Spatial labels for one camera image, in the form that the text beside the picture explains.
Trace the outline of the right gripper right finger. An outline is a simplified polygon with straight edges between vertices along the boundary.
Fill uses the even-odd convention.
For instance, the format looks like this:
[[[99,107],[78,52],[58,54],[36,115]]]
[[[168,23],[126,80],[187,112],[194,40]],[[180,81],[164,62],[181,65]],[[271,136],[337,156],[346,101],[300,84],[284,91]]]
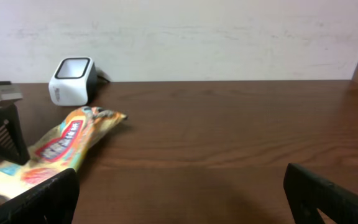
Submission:
[[[323,223],[320,212],[341,224],[358,224],[358,195],[289,163],[283,188],[295,223]]]

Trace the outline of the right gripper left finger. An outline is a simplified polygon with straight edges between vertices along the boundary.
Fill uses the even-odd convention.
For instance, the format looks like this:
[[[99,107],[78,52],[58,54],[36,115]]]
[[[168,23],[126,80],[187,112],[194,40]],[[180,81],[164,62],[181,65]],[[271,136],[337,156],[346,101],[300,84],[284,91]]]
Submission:
[[[0,205],[0,224],[70,224],[79,192],[75,170],[65,169]]]

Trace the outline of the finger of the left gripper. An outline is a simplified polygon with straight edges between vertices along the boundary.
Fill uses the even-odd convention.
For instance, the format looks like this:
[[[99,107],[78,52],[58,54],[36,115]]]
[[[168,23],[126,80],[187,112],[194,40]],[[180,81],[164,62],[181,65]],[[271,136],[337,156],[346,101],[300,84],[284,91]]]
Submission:
[[[19,165],[30,159],[14,104],[0,106],[0,159]]]

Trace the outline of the yellow snack bag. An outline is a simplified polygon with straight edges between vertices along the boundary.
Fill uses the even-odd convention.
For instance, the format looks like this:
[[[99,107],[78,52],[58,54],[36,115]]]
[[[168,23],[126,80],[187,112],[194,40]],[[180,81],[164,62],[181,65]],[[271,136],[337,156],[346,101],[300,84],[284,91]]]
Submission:
[[[100,107],[72,111],[28,148],[26,164],[0,163],[0,196],[10,200],[65,169],[78,170],[89,149],[126,118],[124,113]]]

